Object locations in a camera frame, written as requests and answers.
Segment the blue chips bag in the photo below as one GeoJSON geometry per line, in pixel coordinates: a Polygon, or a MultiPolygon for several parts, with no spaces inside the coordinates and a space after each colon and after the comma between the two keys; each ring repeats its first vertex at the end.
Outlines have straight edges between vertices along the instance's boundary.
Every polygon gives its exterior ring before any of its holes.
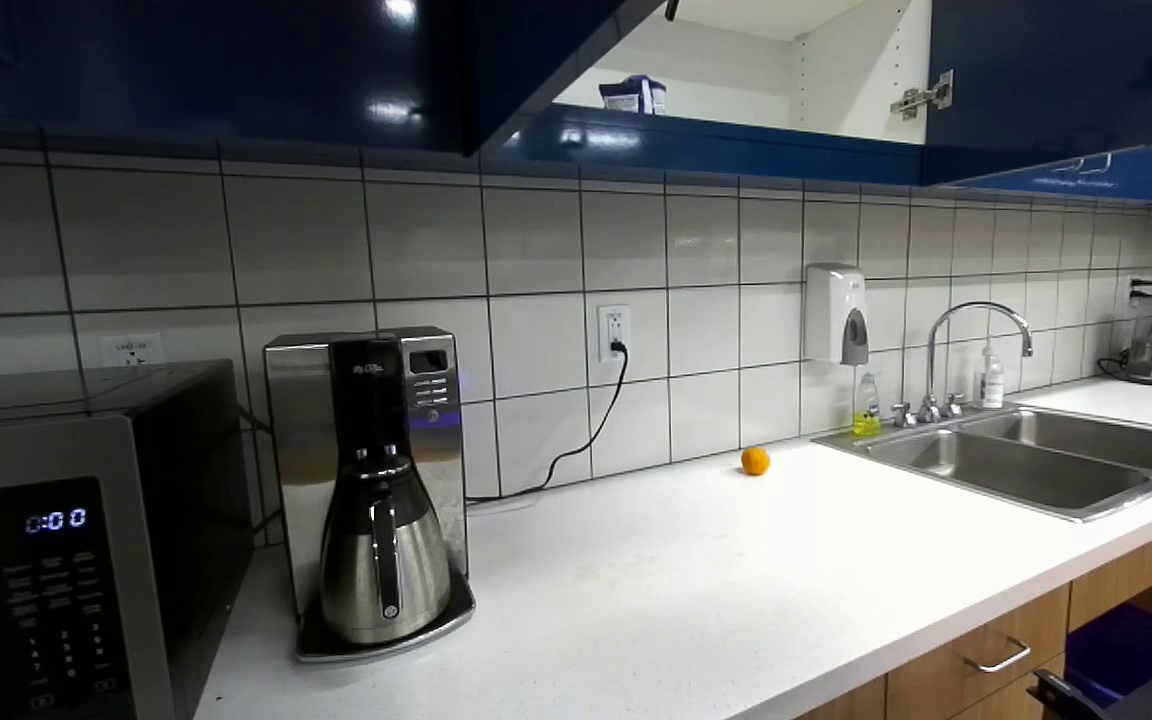
{"type": "Polygon", "coordinates": [[[657,77],[626,77],[602,87],[602,98],[614,113],[657,117],[665,108],[668,83],[657,77]]]}

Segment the orange fruit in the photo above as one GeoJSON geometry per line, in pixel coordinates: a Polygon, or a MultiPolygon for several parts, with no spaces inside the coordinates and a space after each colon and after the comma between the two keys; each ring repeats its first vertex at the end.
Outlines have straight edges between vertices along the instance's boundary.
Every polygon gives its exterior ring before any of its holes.
{"type": "Polygon", "coordinates": [[[772,466],[772,450],[770,447],[746,447],[742,450],[742,470],[746,475],[763,475],[772,466]]]}

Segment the black coffee maker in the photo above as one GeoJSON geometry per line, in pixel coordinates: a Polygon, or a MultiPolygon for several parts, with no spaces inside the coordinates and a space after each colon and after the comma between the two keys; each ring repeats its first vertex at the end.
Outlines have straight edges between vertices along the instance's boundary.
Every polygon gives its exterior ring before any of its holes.
{"type": "Polygon", "coordinates": [[[456,335],[302,330],[265,348],[304,661],[431,640],[472,612],[456,335]]]}

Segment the white soap dispenser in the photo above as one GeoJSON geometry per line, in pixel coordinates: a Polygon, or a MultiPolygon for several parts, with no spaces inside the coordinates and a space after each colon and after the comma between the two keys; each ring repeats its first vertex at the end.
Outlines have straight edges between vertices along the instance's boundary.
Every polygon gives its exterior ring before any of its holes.
{"type": "Polygon", "coordinates": [[[866,273],[846,264],[816,264],[807,273],[803,299],[803,352],[813,365],[866,365],[868,358],[868,310],[866,273]]]}

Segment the steel coffee carafe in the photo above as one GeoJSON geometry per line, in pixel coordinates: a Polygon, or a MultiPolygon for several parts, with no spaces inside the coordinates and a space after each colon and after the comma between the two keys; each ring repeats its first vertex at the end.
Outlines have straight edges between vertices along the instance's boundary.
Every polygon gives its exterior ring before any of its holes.
{"type": "Polygon", "coordinates": [[[412,466],[340,475],[323,542],[319,609],[350,643],[396,643],[451,599],[451,558],[412,466]]]}

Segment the yellow dish soap bottle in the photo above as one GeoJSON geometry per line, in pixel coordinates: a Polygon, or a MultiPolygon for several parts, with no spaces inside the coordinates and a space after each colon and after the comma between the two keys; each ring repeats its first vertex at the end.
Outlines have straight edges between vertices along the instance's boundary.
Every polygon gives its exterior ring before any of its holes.
{"type": "Polygon", "coordinates": [[[849,421],[849,434],[854,438],[868,438],[885,427],[885,416],[882,416],[882,389],[878,389],[878,376],[866,372],[857,393],[854,393],[854,421],[849,421]]]}

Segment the chrome sink faucet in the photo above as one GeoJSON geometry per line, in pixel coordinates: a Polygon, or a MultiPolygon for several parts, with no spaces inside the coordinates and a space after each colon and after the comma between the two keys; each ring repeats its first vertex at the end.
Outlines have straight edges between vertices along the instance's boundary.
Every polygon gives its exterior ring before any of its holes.
{"type": "Polygon", "coordinates": [[[924,379],[917,382],[917,395],[895,403],[901,427],[945,422],[1003,403],[992,318],[1003,322],[1003,339],[1021,358],[1035,352],[1032,318],[1012,304],[988,294],[949,304],[924,330],[924,379]]]}

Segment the blue upper cabinet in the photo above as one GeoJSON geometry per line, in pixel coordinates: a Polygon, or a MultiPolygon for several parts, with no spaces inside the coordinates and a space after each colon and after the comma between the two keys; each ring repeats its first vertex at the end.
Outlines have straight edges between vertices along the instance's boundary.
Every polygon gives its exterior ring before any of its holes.
{"type": "Polygon", "coordinates": [[[42,141],[1152,205],[1152,0],[0,0],[42,141]]]}

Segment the stainless steel sink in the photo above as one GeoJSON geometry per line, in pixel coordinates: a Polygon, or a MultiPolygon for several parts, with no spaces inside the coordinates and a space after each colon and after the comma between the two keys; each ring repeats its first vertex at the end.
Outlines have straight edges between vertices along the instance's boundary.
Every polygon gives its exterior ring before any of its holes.
{"type": "Polygon", "coordinates": [[[1064,411],[978,411],[846,438],[846,450],[1067,521],[1152,495],[1152,427],[1064,411]]]}

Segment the black microwave oven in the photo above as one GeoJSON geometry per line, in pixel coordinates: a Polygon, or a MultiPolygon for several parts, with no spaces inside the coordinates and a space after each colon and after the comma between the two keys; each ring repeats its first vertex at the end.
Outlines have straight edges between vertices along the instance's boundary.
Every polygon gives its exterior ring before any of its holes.
{"type": "Polygon", "coordinates": [[[0,376],[0,720],[187,720],[252,529],[225,358],[0,376]]]}

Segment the blue bin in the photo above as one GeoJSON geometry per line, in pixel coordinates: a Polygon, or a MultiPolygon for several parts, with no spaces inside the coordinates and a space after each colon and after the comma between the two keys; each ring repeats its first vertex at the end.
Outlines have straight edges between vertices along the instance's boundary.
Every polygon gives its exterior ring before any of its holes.
{"type": "Polygon", "coordinates": [[[1064,643],[1064,674],[1100,707],[1152,680],[1152,612],[1119,603],[1075,627],[1064,643]]]}

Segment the white wall outlet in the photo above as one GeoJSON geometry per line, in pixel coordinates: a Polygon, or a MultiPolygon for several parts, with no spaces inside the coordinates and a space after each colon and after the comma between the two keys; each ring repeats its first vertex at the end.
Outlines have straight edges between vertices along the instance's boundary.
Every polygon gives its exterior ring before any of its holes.
{"type": "Polygon", "coordinates": [[[598,352],[604,365],[617,358],[617,348],[631,342],[631,310],[626,304],[598,306],[598,352]]]}

